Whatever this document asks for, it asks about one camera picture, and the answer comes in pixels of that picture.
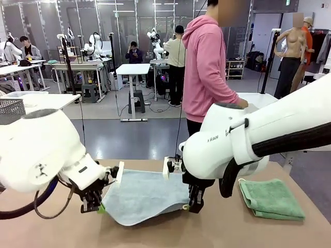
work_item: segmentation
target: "plastic basket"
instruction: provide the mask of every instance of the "plastic basket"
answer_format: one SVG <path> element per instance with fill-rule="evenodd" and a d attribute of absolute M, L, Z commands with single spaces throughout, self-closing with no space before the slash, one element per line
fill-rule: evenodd
<path fill-rule="evenodd" d="M 9 125 L 24 115 L 22 99 L 0 99 L 0 125 Z"/>

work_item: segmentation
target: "stool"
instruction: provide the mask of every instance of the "stool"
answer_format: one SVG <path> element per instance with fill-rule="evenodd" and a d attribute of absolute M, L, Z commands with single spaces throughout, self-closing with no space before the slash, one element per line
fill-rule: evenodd
<path fill-rule="evenodd" d="M 133 97 L 138 97 L 140 101 L 140 106 L 135 105 L 135 110 L 139 111 L 141 113 L 145 113 L 145 101 L 144 101 L 144 95 L 142 90 L 137 90 L 136 92 L 133 93 Z M 132 109 L 131 109 L 131 92 L 129 92 L 129 114 L 132 114 Z"/>
<path fill-rule="evenodd" d="M 83 97 L 83 103 L 85 102 L 96 103 L 99 100 L 99 95 L 95 84 L 83 84 L 82 97 Z"/>

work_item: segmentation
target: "person in orange shirt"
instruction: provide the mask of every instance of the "person in orange shirt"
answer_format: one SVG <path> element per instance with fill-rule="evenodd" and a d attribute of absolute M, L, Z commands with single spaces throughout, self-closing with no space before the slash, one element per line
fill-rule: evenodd
<path fill-rule="evenodd" d="M 306 36 L 306 42 L 307 42 L 305 61 L 303 61 L 302 64 L 299 66 L 294 76 L 294 79 L 292 81 L 291 93 L 298 89 L 300 82 L 305 76 L 307 66 L 310 64 L 311 53 L 315 52 L 315 50 L 312 49 L 312 36 L 308 30 L 310 27 L 313 27 L 313 19 L 312 17 L 306 17 L 304 19 L 304 26 L 302 27 L 302 31 Z"/>

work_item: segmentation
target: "person's hair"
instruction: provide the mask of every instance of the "person's hair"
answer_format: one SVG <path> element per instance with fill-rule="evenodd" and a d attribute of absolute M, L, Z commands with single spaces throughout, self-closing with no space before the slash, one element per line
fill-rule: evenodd
<path fill-rule="evenodd" d="M 176 26 L 175 33 L 182 35 L 184 33 L 184 27 L 181 25 Z"/>
<path fill-rule="evenodd" d="M 25 40 L 29 40 L 29 38 L 27 38 L 26 36 L 21 36 L 21 37 L 20 37 L 20 41 L 21 41 L 21 42 L 23 42 L 23 41 L 25 41 Z"/>
<path fill-rule="evenodd" d="M 216 6 L 218 5 L 218 0 L 208 0 L 207 6 Z"/>

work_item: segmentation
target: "hood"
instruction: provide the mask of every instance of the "hood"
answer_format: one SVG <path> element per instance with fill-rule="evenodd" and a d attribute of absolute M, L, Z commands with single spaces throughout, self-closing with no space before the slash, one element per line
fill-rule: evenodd
<path fill-rule="evenodd" d="M 218 23 L 215 19 L 212 17 L 209 17 L 207 15 L 200 16 L 198 18 L 193 19 L 185 29 L 185 33 L 183 35 L 183 43 L 185 48 L 187 49 L 188 41 L 191 37 L 191 34 L 199 27 L 205 25 L 205 24 L 214 24 L 218 26 Z"/>

